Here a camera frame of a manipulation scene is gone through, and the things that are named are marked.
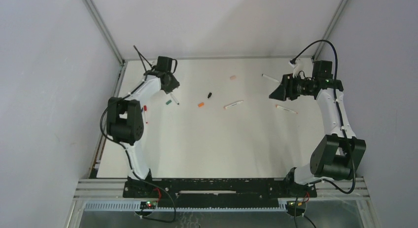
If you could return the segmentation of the white pen red tip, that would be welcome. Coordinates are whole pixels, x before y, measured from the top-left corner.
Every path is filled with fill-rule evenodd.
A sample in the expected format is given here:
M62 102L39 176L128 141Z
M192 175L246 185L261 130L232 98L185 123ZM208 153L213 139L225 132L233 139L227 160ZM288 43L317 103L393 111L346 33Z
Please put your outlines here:
M147 120L147 111L144 111L144 110L143 110L143 119L144 119L144 122L145 122L146 124L148 124L148 120Z

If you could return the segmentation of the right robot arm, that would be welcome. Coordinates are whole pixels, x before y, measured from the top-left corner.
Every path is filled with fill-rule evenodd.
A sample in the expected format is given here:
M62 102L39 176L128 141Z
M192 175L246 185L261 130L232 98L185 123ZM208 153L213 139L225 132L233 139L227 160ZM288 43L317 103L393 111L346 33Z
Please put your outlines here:
M312 96L320 109L325 136L313 151L310 162L290 170L286 179L292 184L309 185L317 181L355 179L366 151L366 142L351 128L344 106L341 80L332 73L331 61L316 61L310 77L304 75L300 59L290 60L293 72L282 77L270 99L296 100Z

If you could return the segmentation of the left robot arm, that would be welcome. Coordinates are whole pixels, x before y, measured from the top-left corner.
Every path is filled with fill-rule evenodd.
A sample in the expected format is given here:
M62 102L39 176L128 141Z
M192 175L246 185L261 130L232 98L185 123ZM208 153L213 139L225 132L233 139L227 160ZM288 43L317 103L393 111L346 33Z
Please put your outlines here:
M159 56L137 86L123 97L110 97L100 119L100 130L106 139L121 146L127 156L131 179L151 183L151 169L142 149L145 130L144 107L159 92L171 94L180 86L175 77L178 61Z

